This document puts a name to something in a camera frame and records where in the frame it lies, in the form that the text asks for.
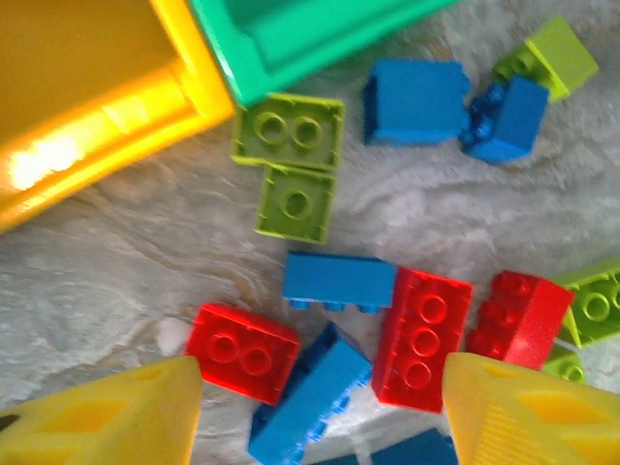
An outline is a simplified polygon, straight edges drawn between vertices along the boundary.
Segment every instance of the plastic bin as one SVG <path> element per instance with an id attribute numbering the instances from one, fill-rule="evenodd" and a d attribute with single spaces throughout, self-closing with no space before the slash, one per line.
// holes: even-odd
<path id="1" fill-rule="evenodd" d="M 244 106 L 457 0 L 191 0 Z"/>
<path id="2" fill-rule="evenodd" d="M 233 115 L 185 0 L 0 2 L 0 232 Z"/>

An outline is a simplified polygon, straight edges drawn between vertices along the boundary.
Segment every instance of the blue lego brick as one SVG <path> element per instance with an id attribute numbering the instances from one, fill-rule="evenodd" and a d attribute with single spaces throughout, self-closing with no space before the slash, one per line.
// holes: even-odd
<path id="1" fill-rule="evenodd" d="M 371 454 L 373 465 L 415 463 L 416 465 L 458 465 L 451 438 L 429 429 L 413 438 Z"/>
<path id="2" fill-rule="evenodd" d="M 475 98 L 471 126 L 460 136 L 467 155 L 488 163 L 506 163 L 528 155 L 546 111 L 549 89 L 524 77 L 492 84 Z"/>
<path id="3" fill-rule="evenodd" d="M 282 297 L 295 310 L 320 302 L 332 312 L 357 305 L 378 314 L 391 305 L 396 266 L 378 259 L 289 252 Z"/>
<path id="4" fill-rule="evenodd" d="M 280 402 L 254 413 L 250 455 L 263 465 L 299 463 L 307 443 L 323 437 L 329 417 L 344 412 L 353 389 L 366 385 L 371 372 L 371 363 L 328 325 L 298 359 Z"/>
<path id="5" fill-rule="evenodd" d="M 469 125 L 470 81 L 459 63 L 381 60 L 363 89 L 366 144 L 408 145 L 456 139 Z"/>

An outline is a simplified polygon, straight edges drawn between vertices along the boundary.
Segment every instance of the floor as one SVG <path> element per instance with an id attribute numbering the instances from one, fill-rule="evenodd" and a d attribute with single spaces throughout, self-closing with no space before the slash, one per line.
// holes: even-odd
<path id="1" fill-rule="evenodd" d="M 455 143 L 360 143 L 359 92 L 377 58 L 454 58 L 480 87 L 558 12 L 601 71 L 550 108 L 528 160 L 495 168 Z M 619 256 L 619 47 L 617 0 L 469 0 L 300 83 L 293 91 L 347 106 L 329 240 L 313 249 L 472 281 L 473 308 L 502 268 L 552 277 Z M 253 232 L 262 171 L 231 161 L 231 131 L 183 141 L 0 237 L 0 407 L 175 354 L 205 301 L 295 326 L 306 344 L 320 332 L 324 310 L 299 314 L 281 302 L 286 251 L 306 247 Z M 374 355 L 380 318 L 348 309 L 333 320 Z M 582 362 L 588 384 L 620 392 L 620 338 L 583 351 Z M 192 463 L 254 463 L 245 443 L 255 407 L 204 386 Z M 442 417 L 382 406 L 361 389 L 307 459 L 355 450 L 364 460 L 430 425 L 447 431 Z"/>

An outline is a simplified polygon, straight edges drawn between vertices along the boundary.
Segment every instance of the red lego brick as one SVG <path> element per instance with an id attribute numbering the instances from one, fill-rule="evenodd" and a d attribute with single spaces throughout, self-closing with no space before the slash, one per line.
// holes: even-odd
<path id="1" fill-rule="evenodd" d="M 547 360 L 574 293 L 538 276 L 502 271 L 480 306 L 478 325 L 465 338 L 467 352 L 533 370 Z"/>
<path id="2" fill-rule="evenodd" d="M 206 303 L 194 321 L 185 354 L 198 359 L 202 379 L 275 405 L 299 355 L 292 328 L 219 303 Z"/>
<path id="3" fill-rule="evenodd" d="M 469 283 L 398 268 L 373 368 L 381 402 L 442 411 L 444 364 L 458 347 L 471 298 Z"/>

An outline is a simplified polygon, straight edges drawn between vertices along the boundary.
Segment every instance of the lime green 2x2 brick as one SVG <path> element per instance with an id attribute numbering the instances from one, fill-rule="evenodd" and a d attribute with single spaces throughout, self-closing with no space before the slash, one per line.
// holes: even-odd
<path id="1" fill-rule="evenodd" d="M 267 165 L 257 233 L 324 243 L 335 186 L 330 174 Z"/>
<path id="2" fill-rule="evenodd" d="M 598 70 L 590 52 L 558 15 L 493 71 L 500 81 L 508 81 L 513 74 L 534 80 L 551 91 L 549 99 L 555 102 L 571 95 Z"/>
<path id="3" fill-rule="evenodd" d="M 271 94 L 240 108 L 232 158 L 241 165 L 265 163 L 334 171 L 340 159 L 344 106 L 337 100 Z"/>
<path id="4" fill-rule="evenodd" d="M 547 375 L 564 378 L 567 381 L 585 384 L 579 356 L 558 344 L 553 346 L 549 358 L 542 367 L 542 372 Z"/>
<path id="5" fill-rule="evenodd" d="M 577 347 L 620 334 L 620 259 L 613 259 L 555 281 L 575 292 L 560 338 Z"/>

